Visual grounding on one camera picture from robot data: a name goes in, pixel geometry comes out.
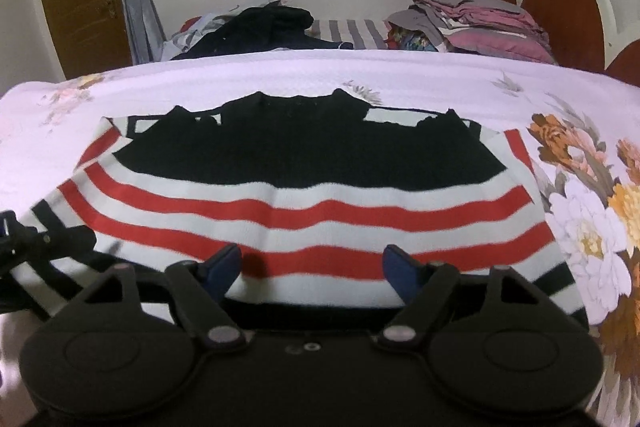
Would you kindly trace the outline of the red black white striped sweater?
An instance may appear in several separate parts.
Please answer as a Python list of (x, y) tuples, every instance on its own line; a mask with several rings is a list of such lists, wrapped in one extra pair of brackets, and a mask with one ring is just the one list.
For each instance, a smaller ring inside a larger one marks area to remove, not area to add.
[(516, 130), (342, 90), (103, 118), (73, 174), (23, 221), (96, 234), (86, 251), (9, 272), (20, 305), (43, 320), (117, 262), (162, 271), (228, 244), (242, 268), (227, 297), (245, 311), (397, 308), (382, 262), (393, 244), (471, 274), (510, 265), (587, 318)]

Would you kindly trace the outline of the folded pink grey clothes stack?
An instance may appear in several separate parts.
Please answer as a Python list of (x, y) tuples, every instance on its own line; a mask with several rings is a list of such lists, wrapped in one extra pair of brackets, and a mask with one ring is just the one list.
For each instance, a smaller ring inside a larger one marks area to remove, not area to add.
[(502, 0), (412, 0), (386, 23), (422, 31), (439, 53), (556, 63), (548, 34), (529, 12)]

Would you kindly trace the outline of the black clothes pile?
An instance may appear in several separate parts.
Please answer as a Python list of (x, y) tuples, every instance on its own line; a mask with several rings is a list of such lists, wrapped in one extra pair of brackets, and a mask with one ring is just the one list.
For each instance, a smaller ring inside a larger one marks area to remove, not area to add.
[(219, 28), (208, 32), (189, 49), (171, 61), (194, 60), (221, 55), (287, 50), (353, 50), (351, 42), (326, 41), (311, 37), (306, 30), (314, 23), (304, 9), (272, 2), (261, 8), (248, 8), (230, 17)]

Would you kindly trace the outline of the pink floral bed sheet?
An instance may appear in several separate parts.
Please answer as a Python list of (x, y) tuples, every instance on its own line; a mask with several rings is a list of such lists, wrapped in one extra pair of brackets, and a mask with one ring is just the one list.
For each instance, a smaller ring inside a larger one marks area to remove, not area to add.
[(285, 51), (25, 82), (1, 99), (1, 205), (25, 211), (65, 180), (105, 117), (336, 89), (382, 116), (453, 108), (492, 130), (520, 132), (561, 241), (571, 253), (601, 255), (579, 277), (604, 350), (589, 410), (607, 426), (636, 425), (639, 91), (611, 75), (471, 55)]

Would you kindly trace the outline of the colourful patterned cloth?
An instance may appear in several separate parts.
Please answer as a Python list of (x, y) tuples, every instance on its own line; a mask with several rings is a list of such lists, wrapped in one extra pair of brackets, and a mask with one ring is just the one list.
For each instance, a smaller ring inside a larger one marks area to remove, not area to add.
[(398, 26), (390, 26), (385, 40), (390, 50), (437, 52), (422, 31), (409, 30)]

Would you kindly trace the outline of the grey white striped cloth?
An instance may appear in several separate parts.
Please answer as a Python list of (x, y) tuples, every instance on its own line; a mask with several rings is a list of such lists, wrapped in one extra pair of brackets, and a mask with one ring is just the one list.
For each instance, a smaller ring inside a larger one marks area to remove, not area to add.
[(333, 42), (350, 42), (356, 50), (387, 50), (390, 25), (382, 20), (315, 20), (306, 34)]

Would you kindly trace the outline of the red white heart headboard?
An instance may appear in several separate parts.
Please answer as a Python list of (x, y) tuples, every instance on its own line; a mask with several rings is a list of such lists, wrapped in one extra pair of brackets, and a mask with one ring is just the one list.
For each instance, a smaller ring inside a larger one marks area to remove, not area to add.
[(639, 84), (639, 23), (620, 29), (611, 0), (503, 0), (548, 32), (559, 65)]

